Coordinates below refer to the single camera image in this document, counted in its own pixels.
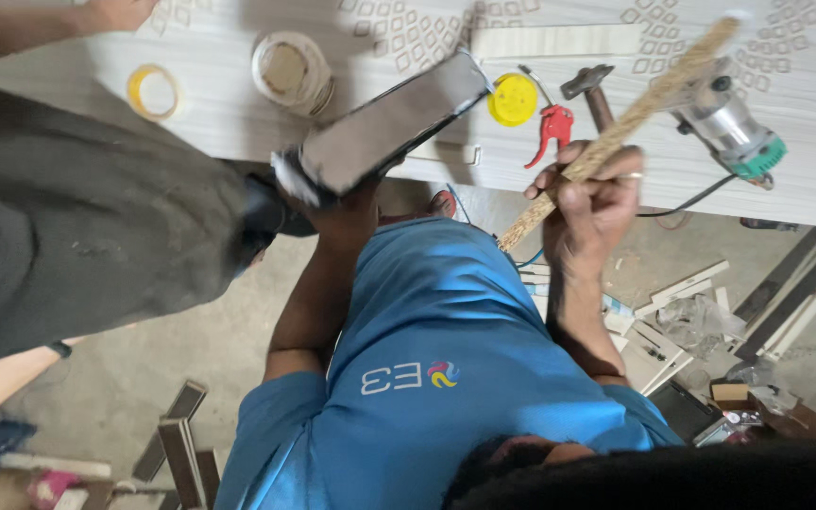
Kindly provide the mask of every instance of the hammer head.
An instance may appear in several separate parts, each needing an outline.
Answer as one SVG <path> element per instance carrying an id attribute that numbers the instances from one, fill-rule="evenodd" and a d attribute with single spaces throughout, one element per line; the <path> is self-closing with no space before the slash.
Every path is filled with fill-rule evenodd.
<path id="1" fill-rule="evenodd" d="M 616 69 L 614 65 L 600 64 L 591 68 L 584 68 L 578 71 L 578 76 L 561 85 L 560 90 L 566 101 L 571 100 L 578 94 L 599 87 L 600 82 Z"/>

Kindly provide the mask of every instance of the person's hair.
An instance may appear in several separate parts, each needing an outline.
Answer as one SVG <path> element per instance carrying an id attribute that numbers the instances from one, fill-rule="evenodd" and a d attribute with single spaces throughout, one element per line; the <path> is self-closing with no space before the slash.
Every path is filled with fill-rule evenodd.
<path id="1" fill-rule="evenodd" d="M 483 443 L 461 462 L 443 510 L 611 508 L 638 500 L 689 508 L 816 508 L 816 441 L 673 446 L 548 465 L 542 462 L 549 448 L 517 445 L 517 453 L 512 448 L 489 462 L 506 438 Z"/>

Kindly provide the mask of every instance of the wooden stick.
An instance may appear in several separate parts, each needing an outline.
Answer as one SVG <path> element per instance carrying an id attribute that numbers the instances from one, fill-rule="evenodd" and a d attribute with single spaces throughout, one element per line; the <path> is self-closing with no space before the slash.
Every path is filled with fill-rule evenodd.
<path id="1" fill-rule="evenodd" d="M 682 89 L 682 86 L 697 75 L 701 69 L 715 58 L 716 52 L 728 41 L 739 27 L 739 21 L 726 17 L 716 22 L 710 31 L 697 42 L 678 64 L 675 64 L 668 73 L 656 79 L 641 97 L 629 107 L 629 110 L 619 117 L 600 137 L 587 146 L 584 153 L 578 157 L 562 175 L 573 181 L 587 179 L 600 169 L 619 145 L 622 144 L 648 117 L 663 104 L 666 96 Z M 500 237 L 499 247 L 503 251 L 514 248 L 528 235 L 541 221 L 555 209 L 556 191 L 540 193 L 534 202 L 527 206 L 515 223 Z"/>

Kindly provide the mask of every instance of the yellow lid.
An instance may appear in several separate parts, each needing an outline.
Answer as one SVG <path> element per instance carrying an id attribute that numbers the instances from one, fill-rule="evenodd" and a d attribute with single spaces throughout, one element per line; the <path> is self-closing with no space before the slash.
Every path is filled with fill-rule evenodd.
<path id="1" fill-rule="evenodd" d="M 537 88 L 525 75 L 508 73 L 494 85 L 496 90 L 487 96 L 487 106 L 496 122 L 517 126 L 537 110 Z"/>

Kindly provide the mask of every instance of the hammer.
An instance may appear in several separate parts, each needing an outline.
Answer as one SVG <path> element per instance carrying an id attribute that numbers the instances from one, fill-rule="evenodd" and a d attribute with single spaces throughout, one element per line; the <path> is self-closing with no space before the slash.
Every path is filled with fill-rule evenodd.
<path id="1" fill-rule="evenodd" d="M 594 123 L 598 133 L 603 133 L 613 123 L 613 112 L 609 110 L 606 96 L 603 95 L 603 90 L 600 89 L 600 82 L 615 68 L 613 65 L 605 64 L 591 68 L 586 67 L 578 71 L 578 76 L 565 82 L 560 87 L 566 101 L 582 92 L 584 93 L 584 98 L 587 99 L 587 107 L 590 108 L 590 114 L 594 116 Z"/>

